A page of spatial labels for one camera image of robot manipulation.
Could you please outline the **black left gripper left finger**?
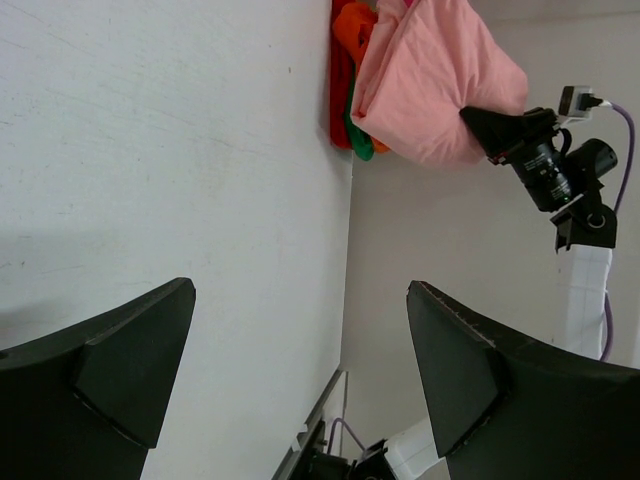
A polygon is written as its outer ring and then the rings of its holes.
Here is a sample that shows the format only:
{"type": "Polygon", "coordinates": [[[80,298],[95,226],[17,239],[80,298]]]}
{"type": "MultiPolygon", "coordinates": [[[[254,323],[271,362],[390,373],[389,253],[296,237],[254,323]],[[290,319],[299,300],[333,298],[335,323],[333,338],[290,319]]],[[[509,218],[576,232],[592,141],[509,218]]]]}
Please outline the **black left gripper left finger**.
{"type": "Polygon", "coordinates": [[[138,479],[156,448],[196,289],[176,278],[1,352],[4,479],[138,479]]]}

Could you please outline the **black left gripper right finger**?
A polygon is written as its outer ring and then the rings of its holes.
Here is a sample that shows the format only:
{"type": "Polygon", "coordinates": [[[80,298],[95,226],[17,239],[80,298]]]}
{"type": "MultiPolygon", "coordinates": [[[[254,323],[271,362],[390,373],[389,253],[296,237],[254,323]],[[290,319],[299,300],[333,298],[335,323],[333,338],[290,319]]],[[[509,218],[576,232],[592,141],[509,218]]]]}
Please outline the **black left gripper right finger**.
{"type": "Polygon", "coordinates": [[[407,312],[437,453],[454,479],[635,479],[639,373],[567,352],[424,281],[407,312]]]}

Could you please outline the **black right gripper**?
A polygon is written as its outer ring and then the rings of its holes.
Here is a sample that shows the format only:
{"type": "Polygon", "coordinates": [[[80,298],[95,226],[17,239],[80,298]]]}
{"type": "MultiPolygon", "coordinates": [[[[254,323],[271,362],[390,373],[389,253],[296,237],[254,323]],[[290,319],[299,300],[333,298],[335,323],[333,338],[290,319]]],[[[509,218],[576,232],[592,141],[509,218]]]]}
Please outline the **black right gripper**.
{"type": "Polygon", "coordinates": [[[509,165],[538,210],[555,212],[589,189],[618,164],[614,150],[591,138],[577,148],[549,108],[507,115],[464,107],[459,115],[489,159],[509,165]]]}

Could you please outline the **salmon pink t-shirt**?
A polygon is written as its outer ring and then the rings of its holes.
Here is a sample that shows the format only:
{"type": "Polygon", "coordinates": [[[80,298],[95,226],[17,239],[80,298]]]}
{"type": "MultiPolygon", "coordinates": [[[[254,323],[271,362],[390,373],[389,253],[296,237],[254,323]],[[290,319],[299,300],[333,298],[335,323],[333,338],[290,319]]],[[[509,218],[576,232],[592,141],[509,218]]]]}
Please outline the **salmon pink t-shirt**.
{"type": "Polygon", "coordinates": [[[525,72],[467,1],[380,1],[377,13],[355,83],[354,124],[422,166],[481,161],[459,111],[523,114],[525,72]]]}

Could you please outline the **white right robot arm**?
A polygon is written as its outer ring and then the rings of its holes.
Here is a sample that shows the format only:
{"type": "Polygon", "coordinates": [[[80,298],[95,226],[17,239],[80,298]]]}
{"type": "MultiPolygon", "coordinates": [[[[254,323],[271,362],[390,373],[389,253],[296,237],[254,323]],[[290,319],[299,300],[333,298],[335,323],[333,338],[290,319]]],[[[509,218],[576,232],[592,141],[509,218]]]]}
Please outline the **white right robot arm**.
{"type": "Polygon", "coordinates": [[[555,344],[603,361],[612,344],[607,283],[617,240],[617,215],[602,200],[602,177],[617,166],[614,150],[596,138],[578,148],[551,109],[521,116],[465,107],[460,116],[495,165],[516,173],[537,209],[556,228],[564,318],[555,344]]]}

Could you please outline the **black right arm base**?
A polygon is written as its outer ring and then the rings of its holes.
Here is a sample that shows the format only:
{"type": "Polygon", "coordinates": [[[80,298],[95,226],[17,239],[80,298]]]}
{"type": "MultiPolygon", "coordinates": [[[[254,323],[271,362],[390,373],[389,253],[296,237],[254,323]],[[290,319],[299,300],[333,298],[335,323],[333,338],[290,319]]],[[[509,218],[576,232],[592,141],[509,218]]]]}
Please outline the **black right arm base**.
{"type": "MultiPolygon", "coordinates": [[[[347,433],[355,435],[342,418],[331,427],[331,436],[347,433]]],[[[414,425],[388,439],[368,447],[362,446],[360,455],[352,460],[328,453],[315,453],[302,479],[418,479],[441,461],[428,420],[414,425]]]]}

